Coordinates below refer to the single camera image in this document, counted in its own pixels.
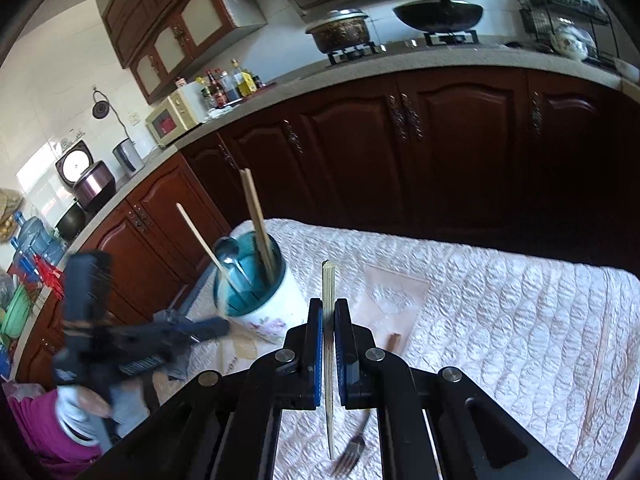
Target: stove burner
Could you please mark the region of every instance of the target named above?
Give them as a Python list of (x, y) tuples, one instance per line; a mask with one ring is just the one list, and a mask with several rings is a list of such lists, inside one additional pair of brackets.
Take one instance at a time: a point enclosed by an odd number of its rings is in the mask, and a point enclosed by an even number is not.
[[(471, 35), (471, 41), (467, 41), (466, 39), (467, 34)], [(450, 34), (425, 33), (424, 40), (427, 42), (428, 46), (434, 46), (434, 43), (433, 43), (434, 40), (441, 42), (440, 44), (447, 44), (447, 45), (459, 45), (459, 44), (465, 44), (465, 43), (479, 44), (480, 43), (480, 41), (478, 40), (478, 33), (474, 30), (466, 30), (461, 34), (454, 34), (453, 32)]]
[(369, 41), (369, 43), (363, 43), (350, 48), (330, 52), (326, 56), (329, 58), (329, 62), (332, 65), (336, 65), (340, 62), (354, 61), (355, 59), (360, 59), (361, 57), (371, 56), (372, 54), (377, 53), (378, 50), (376, 49), (376, 44), (373, 43), (373, 41)]

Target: frosted glass panel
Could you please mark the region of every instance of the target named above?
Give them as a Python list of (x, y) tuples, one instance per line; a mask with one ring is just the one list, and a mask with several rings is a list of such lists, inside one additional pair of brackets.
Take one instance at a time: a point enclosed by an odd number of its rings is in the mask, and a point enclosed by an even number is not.
[(154, 70), (151, 65), (151, 58), (149, 56), (143, 57), (138, 62), (136, 72), (138, 72), (138, 77), (145, 86), (146, 93), (151, 94), (151, 92), (160, 84), (160, 78), (156, 73), (156, 70)]
[(184, 59), (184, 51), (174, 37), (174, 31), (171, 27), (167, 27), (160, 34), (154, 44), (160, 56), (160, 61), (167, 72), (171, 72)]
[(222, 27), (211, 0), (191, 0), (184, 7), (182, 18), (196, 46)]

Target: person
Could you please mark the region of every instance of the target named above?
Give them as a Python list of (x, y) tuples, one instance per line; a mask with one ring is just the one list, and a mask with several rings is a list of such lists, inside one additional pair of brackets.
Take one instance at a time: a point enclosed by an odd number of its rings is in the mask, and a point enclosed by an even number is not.
[(101, 456), (89, 413), (113, 418), (121, 438), (148, 417), (139, 380), (112, 388), (111, 395), (112, 406), (84, 386), (59, 386), (35, 397), (20, 398), (10, 391), (7, 402), (42, 466), (56, 480), (70, 480)]

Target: wall outlet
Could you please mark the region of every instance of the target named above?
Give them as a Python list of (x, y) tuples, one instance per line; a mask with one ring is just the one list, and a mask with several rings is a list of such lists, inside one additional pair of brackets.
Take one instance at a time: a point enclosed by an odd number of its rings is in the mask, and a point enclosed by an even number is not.
[(131, 123), (131, 126), (135, 126), (140, 122), (140, 115), (136, 112), (133, 112), (129, 115), (129, 122)]

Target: white quilted tablecloth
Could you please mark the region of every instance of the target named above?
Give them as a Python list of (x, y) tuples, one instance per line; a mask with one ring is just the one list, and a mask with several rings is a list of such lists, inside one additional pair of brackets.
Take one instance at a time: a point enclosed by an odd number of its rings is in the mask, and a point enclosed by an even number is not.
[[(604, 479), (638, 394), (640, 284), (622, 270), (495, 250), (268, 220), (267, 229), (307, 299), (321, 295), (321, 263), (339, 266), (337, 297), (379, 346), (436, 372), (455, 365), (582, 480)], [(251, 230), (245, 222), (233, 235)], [(213, 312), (213, 276), (190, 311)], [(240, 330), (194, 348), (190, 377), (247, 368), (275, 346)], [(156, 376), (161, 400), (181, 386)], [(337, 406), (336, 452), (362, 416)], [(382, 477), (378, 428), (351, 479)], [(315, 480), (330, 471), (324, 410), (285, 412), (274, 478)]]

